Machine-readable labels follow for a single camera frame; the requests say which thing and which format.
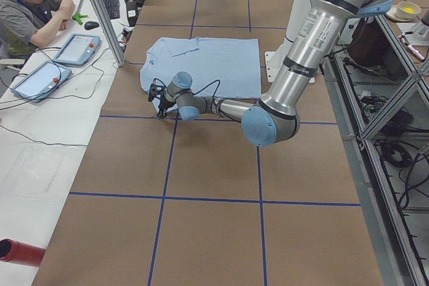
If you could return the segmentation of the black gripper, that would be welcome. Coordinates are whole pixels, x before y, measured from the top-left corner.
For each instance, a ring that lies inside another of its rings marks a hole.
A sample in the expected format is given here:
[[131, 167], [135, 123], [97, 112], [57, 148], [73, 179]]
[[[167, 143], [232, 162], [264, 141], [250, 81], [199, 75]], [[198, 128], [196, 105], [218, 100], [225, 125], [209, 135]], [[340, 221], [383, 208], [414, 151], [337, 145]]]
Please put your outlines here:
[[158, 118], [165, 118], [167, 116], [168, 109], [172, 107], [172, 103], [165, 97], [164, 94], [160, 95], [160, 102], [158, 105]]

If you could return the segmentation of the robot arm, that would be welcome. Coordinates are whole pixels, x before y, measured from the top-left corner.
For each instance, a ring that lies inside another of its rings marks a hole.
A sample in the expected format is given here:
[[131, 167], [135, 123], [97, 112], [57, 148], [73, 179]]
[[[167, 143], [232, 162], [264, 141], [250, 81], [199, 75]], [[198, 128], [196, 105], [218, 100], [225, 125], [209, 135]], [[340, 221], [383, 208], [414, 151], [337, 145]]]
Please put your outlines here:
[[390, 10], [393, 0], [309, 0], [310, 8], [292, 46], [285, 55], [269, 90], [255, 104], [215, 96], [196, 96], [191, 76], [179, 72], [167, 86], [150, 86], [149, 97], [158, 97], [158, 116], [178, 107], [184, 121], [211, 113], [241, 124], [243, 134], [260, 147], [292, 138], [300, 128], [296, 103], [329, 55], [348, 20], [371, 17]]

